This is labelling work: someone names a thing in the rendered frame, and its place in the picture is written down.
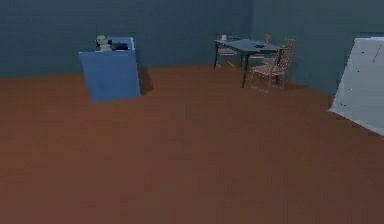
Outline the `dark grey dining table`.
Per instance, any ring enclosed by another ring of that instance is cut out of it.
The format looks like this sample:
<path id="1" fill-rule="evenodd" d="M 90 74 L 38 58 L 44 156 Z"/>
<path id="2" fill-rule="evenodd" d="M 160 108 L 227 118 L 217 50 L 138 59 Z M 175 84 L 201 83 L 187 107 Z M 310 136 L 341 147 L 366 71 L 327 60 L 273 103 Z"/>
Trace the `dark grey dining table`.
<path id="1" fill-rule="evenodd" d="M 245 87 L 245 82 L 247 78 L 247 72 L 248 72 L 248 63 L 249 63 L 249 57 L 251 55 L 259 53 L 261 50 L 274 50 L 275 53 L 278 52 L 279 46 L 275 46 L 273 44 L 267 44 L 262 41 L 256 41 L 256 40 L 251 40 L 251 39 L 239 39 L 239 40 L 233 40 L 233 41 L 228 41 L 228 40 L 215 40 L 215 59 L 218 57 L 217 50 L 220 47 L 225 47 L 225 48 L 230 48 L 235 50 L 240 56 L 241 56 L 241 61 L 244 63 L 243 65 L 243 73 L 242 73 L 242 83 L 241 87 Z M 255 45 L 265 45 L 264 48 L 255 48 Z"/>

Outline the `white cupboard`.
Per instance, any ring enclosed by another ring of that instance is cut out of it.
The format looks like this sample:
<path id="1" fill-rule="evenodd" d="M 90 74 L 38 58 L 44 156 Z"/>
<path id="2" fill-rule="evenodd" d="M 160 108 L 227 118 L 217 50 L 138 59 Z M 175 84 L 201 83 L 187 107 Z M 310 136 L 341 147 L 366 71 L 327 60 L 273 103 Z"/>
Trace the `white cupboard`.
<path id="1" fill-rule="evenodd" d="M 384 37 L 354 40 L 329 111 L 384 137 Z"/>

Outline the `blue cabinet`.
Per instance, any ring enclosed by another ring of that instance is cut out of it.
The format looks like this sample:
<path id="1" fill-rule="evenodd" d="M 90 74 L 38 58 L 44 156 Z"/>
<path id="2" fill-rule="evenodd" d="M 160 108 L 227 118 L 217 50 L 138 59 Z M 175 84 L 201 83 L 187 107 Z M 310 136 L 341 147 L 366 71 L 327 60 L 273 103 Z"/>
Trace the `blue cabinet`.
<path id="1" fill-rule="evenodd" d="M 132 36 L 110 37 L 111 44 L 128 45 L 125 51 L 79 53 L 85 83 L 92 102 L 141 96 L 135 42 Z"/>

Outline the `white statue figure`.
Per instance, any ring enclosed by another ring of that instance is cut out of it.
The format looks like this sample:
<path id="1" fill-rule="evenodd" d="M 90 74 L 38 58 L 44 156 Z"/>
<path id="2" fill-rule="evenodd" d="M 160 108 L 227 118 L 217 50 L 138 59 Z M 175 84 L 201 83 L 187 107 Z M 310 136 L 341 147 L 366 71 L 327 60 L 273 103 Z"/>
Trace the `white statue figure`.
<path id="1" fill-rule="evenodd" d="M 105 35 L 98 35 L 96 37 L 96 42 L 101 51 L 111 51 L 111 45 L 109 43 L 109 39 Z"/>

